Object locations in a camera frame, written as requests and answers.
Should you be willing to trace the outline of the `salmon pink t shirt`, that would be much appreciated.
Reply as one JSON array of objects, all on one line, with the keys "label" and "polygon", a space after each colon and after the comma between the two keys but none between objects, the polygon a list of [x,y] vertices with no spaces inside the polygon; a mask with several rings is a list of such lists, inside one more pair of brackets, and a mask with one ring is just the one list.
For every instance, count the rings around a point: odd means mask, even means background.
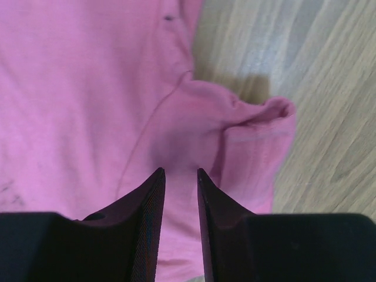
[{"label": "salmon pink t shirt", "polygon": [[157,281],[203,274],[197,170],[257,214],[293,103],[193,77],[201,1],[1,2],[1,210],[73,219],[166,172]]}]

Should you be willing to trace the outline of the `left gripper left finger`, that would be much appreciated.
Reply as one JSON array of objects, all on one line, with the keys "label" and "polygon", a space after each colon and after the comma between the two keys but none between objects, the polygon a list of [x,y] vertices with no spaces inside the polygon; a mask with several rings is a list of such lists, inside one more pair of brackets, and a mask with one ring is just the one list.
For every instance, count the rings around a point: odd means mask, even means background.
[{"label": "left gripper left finger", "polygon": [[2,281],[154,281],[165,171],[83,220],[1,214]]}]

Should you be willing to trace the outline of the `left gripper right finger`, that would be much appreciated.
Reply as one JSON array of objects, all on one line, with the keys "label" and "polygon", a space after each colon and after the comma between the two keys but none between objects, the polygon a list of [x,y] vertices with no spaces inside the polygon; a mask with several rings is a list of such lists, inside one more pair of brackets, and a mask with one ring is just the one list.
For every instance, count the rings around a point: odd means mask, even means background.
[{"label": "left gripper right finger", "polygon": [[362,214],[255,214],[203,169],[197,194],[206,281],[374,281],[375,223]]}]

